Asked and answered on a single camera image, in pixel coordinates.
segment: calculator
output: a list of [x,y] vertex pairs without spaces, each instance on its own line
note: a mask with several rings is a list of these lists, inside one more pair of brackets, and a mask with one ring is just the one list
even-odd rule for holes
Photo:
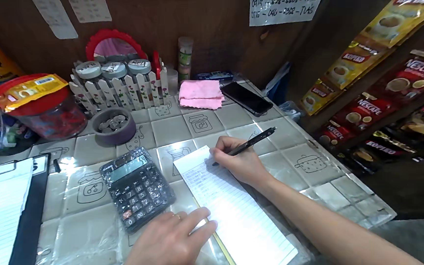
[[173,190],[144,147],[99,168],[122,223],[131,234],[176,200]]

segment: tiled counter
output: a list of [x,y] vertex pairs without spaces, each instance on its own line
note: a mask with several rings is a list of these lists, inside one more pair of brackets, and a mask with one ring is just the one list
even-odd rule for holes
[[[253,84],[239,81],[257,93]],[[262,117],[254,117],[231,100],[217,110],[180,107],[178,98],[166,106],[133,111],[137,133],[126,144],[99,145],[89,128],[78,137],[33,146],[20,154],[0,157],[0,164],[51,152],[61,173],[53,166],[39,239],[38,264],[121,264],[143,229],[127,236],[121,226],[106,185],[98,173],[104,163],[138,146],[148,149],[176,193],[173,212],[196,209],[192,194],[173,161],[204,145],[214,147],[221,135],[250,139],[269,127],[276,132],[254,149],[264,166],[277,179],[318,203],[363,227],[381,225],[395,212],[341,163],[315,142],[276,106]],[[262,195],[245,187],[276,223],[299,253],[291,264],[304,264],[318,252]],[[212,237],[197,264],[227,264]]]

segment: smartphone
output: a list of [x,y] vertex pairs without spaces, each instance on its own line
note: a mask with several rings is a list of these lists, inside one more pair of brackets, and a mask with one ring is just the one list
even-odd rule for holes
[[272,108],[272,103],[266,101],[261,96],[233,82],[221,88],[222,93],[238,103],[240,106],[259,117]]

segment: red lid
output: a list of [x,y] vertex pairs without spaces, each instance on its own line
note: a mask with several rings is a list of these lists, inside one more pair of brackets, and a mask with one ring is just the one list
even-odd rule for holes
[[[17,77],[15,79],[9,80],[2,85],[0,85],[0,95],[9,90],[16,85],[21,83],[31,81],[40,77],[44,77],[48,74],[33,74],[33,75],[24,75]],[[52,109],[63,102],[69,96],[68,88],[64,87],[56,92],[45,95],[39,99],[33,100],[24,104],[15,110],[9,112],[12,116],[32,116],[41,114],[49,109]]]

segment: silver lid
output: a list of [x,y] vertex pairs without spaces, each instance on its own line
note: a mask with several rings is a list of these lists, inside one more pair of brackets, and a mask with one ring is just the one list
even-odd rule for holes
[[130,72],[133,75],[136,75],[136,74],[148,75],[148,73],[150,73],[150,71],[152,70],[150,61],[148,61],[147,59],[134,59],[129,62],[128,66],[129,66]]
[[102,76],[107,79],[122,78],[127,74],[125,64],[121,62],[107,63],[102,66]]
[[101,75],[101,64],[96,61],[88,61],[78,65],[75,72],[82,79],[91,79]]

